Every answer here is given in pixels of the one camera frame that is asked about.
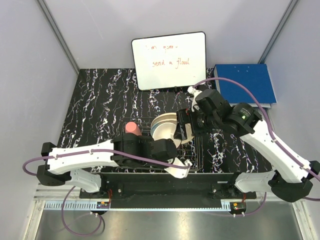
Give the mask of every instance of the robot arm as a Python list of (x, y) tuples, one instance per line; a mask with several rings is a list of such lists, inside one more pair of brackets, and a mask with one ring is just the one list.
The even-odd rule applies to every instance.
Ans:
[(317, 161), (309, 162), (295, 153), (280, 138), (277, 141), (302, 163), (301, 168), (273, 141), (268, 126), (262, 116), (249, 104), (239, 103), (230, 106), (217, 90), (195, 90), (190, 87), (188, 92), (194, 95), (191, 109), (177, 112), (178, 125), (175, 136), (184, 139), (185, 124), (191, 124), (194, 136), (202, 136), (213, 129), (224, 131), (240, 137), (254, 147), (273, 166), (273, 170), (263, 173), (235, 173), (234, 182), (228, 186), (233, 189), (226, 191), (273, 192), (287, 202), (295, 202), (307, 196), (313, 186), (312, 176), (305, 169), (318, 174), (320, 167)]
[[(114, 154), (113, 150), (182, 166), (184, 169), (172, 166), (164, 167), (135, 160)], [(51, 157), (44, 165), (38, 167), (37, 178), (42, 185), (72, 185), (84, 189), (87, 193), (107, 192), (107, 186), (100, 175), (82, 170), (83, 168), (96, 166), (129, 168), (157, 166), (175, 178), (185, 178), (192, 165), (189, 160), (181, 162), (177, 158), (177, 149), (171, 139), (154, 141), (152, 137), (136, 136), (133, 133), (126, 133), (99, 144), (75, 148), (57, 148), (52, 143), (47, 142), (43, 144), (41, 154)]]

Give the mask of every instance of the metal floor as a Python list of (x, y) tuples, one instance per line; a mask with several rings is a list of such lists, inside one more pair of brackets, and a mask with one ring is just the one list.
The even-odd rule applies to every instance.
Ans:
[[(248, 212), (258, 207), (248, 202)], [(67, 224), (83, 215), (83, 211), (65, 211)], [(88, 240), (302, 240), (293, 207), (287, 202), (267, 202), (255, 215), (221, 217), (206, 212), (128, 212), (110, 211), (103, 215), (103, 227)], [(89, 233), (99, 220), (88, 215), (70, 228)], [(63, 229), (61, 212), (43, 211), (36, 240), (76, 240)]]

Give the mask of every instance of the dish rack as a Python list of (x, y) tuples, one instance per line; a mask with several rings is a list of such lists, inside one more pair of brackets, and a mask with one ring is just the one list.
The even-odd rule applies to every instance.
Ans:
[[(122, 125), (122, 134), (127, 123), (134, 122), (138, 125), (143, 136), (151, 136), (151, 123), (154, 117), (124, 117)], [(178, 158), (181, 161), (189, 159), (192, 163), (190, 172), (197, 172), (203, 169), (203, 148), (202, 137), (194, 137), (192, 141), (185, 144), (181, 144), (176, 150)], [(140, 167), (142, 170), (150, 170), (150, 167)], [(152, 170), (161, 170), (159, 168), (152, 167)]]

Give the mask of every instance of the blue binder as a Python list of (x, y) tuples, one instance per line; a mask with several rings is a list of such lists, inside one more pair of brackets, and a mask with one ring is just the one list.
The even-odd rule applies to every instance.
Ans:
[[(214, 76), (228, 78), (242, 84), (252, 92), (260, 104), (277, 102), (266, 64), (216, 64)], [(230, 104), (254, 103), (251, 97), (237, 85), (222, 80), (216, 83), (217, 90)]]

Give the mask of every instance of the white wall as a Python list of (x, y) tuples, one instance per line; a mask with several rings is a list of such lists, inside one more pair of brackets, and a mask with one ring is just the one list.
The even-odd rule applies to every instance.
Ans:
[(207, 66), (257, 63), (290, 0), (45, 0), (80, 68), (133, 68), (131, 40), (204, 31)]
[[(278, 104), (270, 115), (279, 135), (298, 154), (320, 161), (320, 1), (300, 1), (267, 65)], [(320, 198), (320, 183), (313, 179), (310, 196)], [(320, 202), (308, 202), (320, 237)]]
[(38, 183), (22, 164), (57, 143), (77, 76), (35, 0), (1, 1), (0, 66), (0, 238), (18, 240)]

